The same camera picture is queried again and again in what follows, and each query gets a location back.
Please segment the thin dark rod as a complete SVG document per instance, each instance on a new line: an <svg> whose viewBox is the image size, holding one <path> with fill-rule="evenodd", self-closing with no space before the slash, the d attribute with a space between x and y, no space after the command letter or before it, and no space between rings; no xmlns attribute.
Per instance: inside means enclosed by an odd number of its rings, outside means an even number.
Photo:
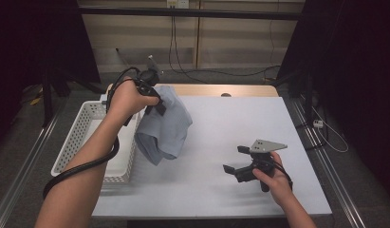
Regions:
<svg viewBox="0 0 390 228"><path fill-rule="evenodd" d="M115 50L117 51L117 54L118 56L120 57L120 59L122 60L122 62L127 66L129 67L129 64L126 62L126 59L123 57L123 55L121 54L120 52L120 49L119 48L115 48Z"/></svg>

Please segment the black metal stand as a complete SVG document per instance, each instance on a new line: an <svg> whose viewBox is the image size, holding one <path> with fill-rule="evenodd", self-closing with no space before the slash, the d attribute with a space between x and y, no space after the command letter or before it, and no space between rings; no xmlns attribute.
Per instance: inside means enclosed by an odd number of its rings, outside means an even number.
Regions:
<svg viewBox="0 0 390 228"><path fill-rule="evenodd" d="M295 71L284 76L279 76L271 83L274 87L279 87L283 84L288 85L288 95L293 99L293 104L301 120L301 123L296 126L296 129L304 129L309 136L310 147L307 147L306 151L325 146L326 142L322 142L318 136L312 135L312 133L317 132L314 127L317 114L313 106L313 81L311 75L309 73Z"/></svg>
<svg viewBox="0 0 390 228"><path fill-rule="evenodd" d="M47 127L49 122L54 118L52 91L55 91L59 97L68 97L71 92L68 82L75 82L96 94L103 94L105 92L103 88L92 85L87 80L81 79L65 69L59 67L55 67L54 69L47 68L42 76L44 98L43 127Z"/></svg>

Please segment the light blue tank top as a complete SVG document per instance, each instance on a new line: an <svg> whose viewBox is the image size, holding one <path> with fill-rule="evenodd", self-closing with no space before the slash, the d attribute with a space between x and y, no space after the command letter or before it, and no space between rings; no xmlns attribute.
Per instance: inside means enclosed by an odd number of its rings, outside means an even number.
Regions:
<svg viewBox="0 0 390 228"><path fill-rule="evenodd" d="M162 159L174 160L179 156L193 120L172 86L156 86L155 91L166 107L165 113L160 115L152 110L145 114L136 130L135 141L144 157L158 165Z"/></svg>

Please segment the white perforated plastic basket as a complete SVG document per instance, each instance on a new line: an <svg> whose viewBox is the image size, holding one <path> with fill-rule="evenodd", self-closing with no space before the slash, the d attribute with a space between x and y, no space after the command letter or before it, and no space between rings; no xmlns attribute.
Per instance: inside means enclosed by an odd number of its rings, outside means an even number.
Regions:
<svg viewBox="0 0 390 228"><path fill-rule="evenodd" d="M80 148L91 137L105 117L105 105L100 101L84 102L65 138L62 149L54 162L51 175L58 176L68 165ZM121 185L129 182L135 157L134 135L141 120L141 112L135 114L127 126L118 134L120 149L117 155L106 166L103 178L104 185Z"/></svg>

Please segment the white table mat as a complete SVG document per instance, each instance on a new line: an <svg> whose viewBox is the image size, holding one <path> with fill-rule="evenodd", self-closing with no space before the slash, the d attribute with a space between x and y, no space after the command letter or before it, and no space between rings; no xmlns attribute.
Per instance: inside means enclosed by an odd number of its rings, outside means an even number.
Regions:
<svg viewBox="0 0 390 228"><path fill-rule="evenodd" d="M271 194L258 181L238 182L224 165L247 166L238 152L257 139L285 145L280 151L293 192L311 215L331 209L306 151L280 97L202 97L182 99L192 116L180 155L153 165L136 155L130 181L102 192L96 218L239 219L282 216Z"/></svg>

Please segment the black curtain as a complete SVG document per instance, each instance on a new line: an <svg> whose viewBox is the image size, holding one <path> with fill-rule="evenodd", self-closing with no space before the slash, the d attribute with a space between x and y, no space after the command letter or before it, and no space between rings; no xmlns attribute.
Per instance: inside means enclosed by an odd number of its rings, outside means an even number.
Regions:
<svg viewBox="0 0 390 228"><path fill-rule="evenodd" d="M0 0L0 142L27 86L101 79L77 0Z"/></svg>
<svg viewBox="0 0 390 228"><path fill-rule="evenodd" d="M390 196L390 0L306 0L278 73L312 78Z"/></svg>

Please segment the person's left hand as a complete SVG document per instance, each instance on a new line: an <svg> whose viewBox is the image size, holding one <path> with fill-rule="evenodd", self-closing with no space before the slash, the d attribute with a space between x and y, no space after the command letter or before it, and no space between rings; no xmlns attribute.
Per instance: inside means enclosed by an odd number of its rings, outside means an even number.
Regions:
<svg viewBox="0 0 390 228"><path fill-rule="evenodd" d="M141 95L133 80L126 77L118 84L105 119L115 126L122 126L129 117L148 105L156 105L158 101L157 97Z"/></svg>

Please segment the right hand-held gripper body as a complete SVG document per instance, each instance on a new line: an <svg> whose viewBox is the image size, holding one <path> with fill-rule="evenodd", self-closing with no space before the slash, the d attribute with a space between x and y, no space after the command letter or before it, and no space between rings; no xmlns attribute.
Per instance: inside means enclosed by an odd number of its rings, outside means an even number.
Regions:
<svg viewBox="0 0 390 228"><path fill-rule="evenodd" d="M256 140L250 147L252 166L270 175L274 170L274 161L270 153L287 147L286 144L278 142Z"/></svg>

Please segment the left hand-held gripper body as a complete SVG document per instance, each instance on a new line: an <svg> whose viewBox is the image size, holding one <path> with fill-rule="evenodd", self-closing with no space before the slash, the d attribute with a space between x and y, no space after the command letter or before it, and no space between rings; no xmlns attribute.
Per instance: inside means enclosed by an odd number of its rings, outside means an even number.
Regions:
<svg viewBox="0 0 390 228"><path fill-rule="evenodd" d="M152 55L148 56L147 70L141 72L135 81L138 92L143 96L158 97L154 86L159 82L162 71L159 69Z"/></svg>

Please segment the person's right hand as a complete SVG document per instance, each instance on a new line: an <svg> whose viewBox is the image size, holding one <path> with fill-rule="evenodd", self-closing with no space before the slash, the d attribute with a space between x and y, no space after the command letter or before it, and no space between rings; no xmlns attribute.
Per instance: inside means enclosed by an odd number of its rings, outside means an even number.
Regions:
<svg viewBox="0 0 390 228"><path fill-rule="evenodd" d="M253 175L264 184L269 187L274 201L282 208L287 209L294 199L291 187L289 186L288 178L283 172L284 167L282 165L281 158L278 153L270 153L277 168L274 169L273 176L270 177L261 170L254 168L252 170Z"/></svg>

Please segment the aluminium floor rail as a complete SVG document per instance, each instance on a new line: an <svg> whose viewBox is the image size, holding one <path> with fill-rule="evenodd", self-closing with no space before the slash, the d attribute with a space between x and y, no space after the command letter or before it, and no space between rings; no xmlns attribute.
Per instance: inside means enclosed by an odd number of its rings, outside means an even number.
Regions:
<svg viewBox="0 0 390 228"><path fill-rule="evenodd" d="M348 223L352 228L366 228L365 223L362 220L362 215L354 203L354 200L349 195L338 172L335 170L331 159L328 157L324 148L324 140L319 138L319 131L306 125L305 109L302 106L302 102L292 101L291 104L295 109L297 120L300 122L300 130L306 134L307 142L310 143L310 151L317 156L319 164L323 168L325 176L328 179L329 185L334 191L339 204L342 206L342 211L344 212Z"/></svg>
<svg viewBox="0 0 390 228"><path fill-rule="evenodd" d="M54 127L56 126L60 114L63 112L64 108L60 106L54 114L52 120L45 126L35 141L34 145L29 150L28 156L22 164L19 172L17 173L15 179L12 181L8 192L0 201L0 228L4 228L9 215L16 203L19 199L25 183L30 175L32 168L35 163L38 161L39 157L42 154L43 148L46 145L47 140L52 134Z"/></svg>

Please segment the white wall socket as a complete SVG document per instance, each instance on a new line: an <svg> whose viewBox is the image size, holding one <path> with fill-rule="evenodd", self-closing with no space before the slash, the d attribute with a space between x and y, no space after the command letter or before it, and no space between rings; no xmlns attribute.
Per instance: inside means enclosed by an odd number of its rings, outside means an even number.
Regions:
<svg viewBox="0 0 390 228"><path fill-rule="evenodd" d="M188 9L190 7L189 0L166 0L168 9Z"/></svg>

